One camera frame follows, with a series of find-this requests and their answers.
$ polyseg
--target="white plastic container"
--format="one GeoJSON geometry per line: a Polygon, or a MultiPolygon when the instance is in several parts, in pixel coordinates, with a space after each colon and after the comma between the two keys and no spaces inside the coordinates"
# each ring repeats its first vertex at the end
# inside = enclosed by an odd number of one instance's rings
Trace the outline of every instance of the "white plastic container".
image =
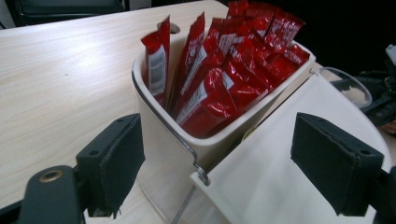
{"type": "MultiPolygon", "coordinates": [[[[186,36],[186,33],[171,35],[169,74],[174,74],[186,36]]],[[[247,113],[206,139],[195,138],[183,131],[156,102],[141,77],[145,52],[138,56],[133,66],[133,82],[138,93],[147,159],[139,171],[137,182],[166,222],[177,219],[177,212],[185,205],[183,203],[192,187],[189,175],[198,171],[205,181],[205,173],[218,164],[240,142],[243,134],[261,120],[269,103],[315,61],[315,56],[301,47],[311,54],[302,67],[247,113]]]]}
{"type": "Polygon", "coordinates": [[[235,224],[373,223],[371,206],[365,217],[337,216],[290,158],[298,112],[324,118],[380,151],[384,154],[382,169],[389,172],[389,150],[374,124],[327,80],[312,76],[209,172],[209,186],[196,173],[191,174],[197,194],[203,193],[220,217],[235,224]]]}

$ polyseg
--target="red packet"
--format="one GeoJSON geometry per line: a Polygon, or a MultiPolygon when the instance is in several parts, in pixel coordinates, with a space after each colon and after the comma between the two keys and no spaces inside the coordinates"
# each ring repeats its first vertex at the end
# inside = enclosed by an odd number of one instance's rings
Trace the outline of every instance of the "red packet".
{"type": "Polygon", "coordinates": [[[297,44],[293,44],[287,49],[283,56],[294,63],[297,68],[300,68],[308,61],[310,54],[297,44]]]}
{"type": "Polygon", "coordinates": [[[192,97],[180,110],[176,122],[190,135],[206,138],[237,116],[233,100],[222,81],[222,70],[217,67],[208,71],[192,97]]]}
{"type": "Polygon", "coordinates": [[[195,58],[204,42],[205,13],[202,13],[191,25],[189,35],[180,55],[177,73],[174,76],[169,108],[174,108],[177,101],[177,93],[181,91],[183,84],[189,74],[195,58]]]}
{"type": "Polygon", "coordinates": [[[141,39],[146,46],[143,64],[143,81],[157,102],[164,107],[166,99],[166,82],[168,79],[170,21],[169,16],[157,31],[141,39]]]}
{"type": "Polygon", "coordinates": [[[246,18],[250,21],[251,27],[264,38],[273,20],[277,7],[261,2],[252,2],[246,12],[246,18]]]}
{"type": "Polygon", "coordinates": [[[175,94],[177,102],[173,110],[172,117],[175,117],[181,107],[187,103],[187,100],[190,99],[192,94],[198,88],[207,72],[214,67],[220,66],[224,61],[224,56],[221,50],[219,50],[217,42],[215,35],[208,35],[206,37],[204,44],[197,52],[197,57],[195,58],[195,62],[187,75],[183,87],[180,92],[175,94]]]}
{"type": "Polygon", "coordinates": [[[222,66],[223,81],[239,114],[244,114],[270,91],[266,83],[254,74],[255,71],[248,70],[239,61],[244,61],[244,57],[246,56],[237,55],[222,66]]]}
{"type": "Polygon", "coordinates": [[[298,45],[293,45],[284,54],[276,56],[270,62],[270,72],[280,82],[286,80],[309,59],[309,53],[298,45]]]}
{"type": "Polygon", "coordinates": [[[248,0],[232,1],[228,3],[227,19],[244,17],[248,10],[248,0]]]}
{"type": "Polygon", "coordinates": [[[279,9],[274,15],[268,35],[265,36],[265,42],[284,52],[303,25],[304,21],[279,9]]]}

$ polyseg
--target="red wrapper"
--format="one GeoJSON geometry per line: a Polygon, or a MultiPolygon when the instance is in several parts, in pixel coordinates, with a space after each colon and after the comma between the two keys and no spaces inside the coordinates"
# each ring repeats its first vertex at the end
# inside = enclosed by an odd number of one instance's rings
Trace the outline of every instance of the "red wrapper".
{"type": "Polygon", "coordinates": [[[202,13],[190,27],[184,49],[181,52],[177,72],[174,76],[173,88],[169,108],[174,108],[178,92],[181,91],[184,82],[192,68],[195,58],[204,42],[205,13],[202,13]]]}
{"type": "Polygon", "coordinates": [[[238,54],[222,66],[223,81],[239,114],[244,114],[270,91],[256,76],[255,67],[253,70],[245,67],[242,61],[252,60],[249,58],[249,55],[238,54]]]}
{"type": "Polygon", "coordinates": [[[248,10],[248,0],[233,1],[228,3],[227,19],[244,17],[248,10]]]}
{"type": "Polygon", "coordinates": [[[285,53],[277,55],[267,66],[279,82],[283,82],[309,59],[309,53],[293,45],[285,53]]]}
{"type": "Polygon", "coordinates": [[[284,53],[303,25],[304,21],[279,9],[265,36],[265,42],[272,45],[278,52],[284,53]]]}
{"type": "Polygon", "coordinates": [[[187,100],[190,99],[207,72],[214,67],[221,66],[223,61],[224,55],[221,50],[219,50],[215,33],[208,34],[204,44],[198,51],[195,62],[187,75],[183,87],[180,92],[177,92],[175,95],[177,97],[177,102],[172,117],[177,116],[178,111],[187,103],[187,100]]]}
{"type": "Polygon", "coordinates": [[[224,86],[222,70],[213,68],[183,106],[176,122],[190,135],[206,138],[232,122],[237,115],[233,99],[224,86]]]}
{"type": "Polygon", "coordinates": [[[293,44],[287,49],[283,56],[294,63],[297,68],[300,68],[308,61],[310,55],[297,44],[293,44]]]}
{"type": "Polygon", "coordinates": [[[157,102],[165,107],[166,83],[168,79],[170,18],[162,22],[157,31],[141,39],[146,46],[142,79],[157,102]]]}

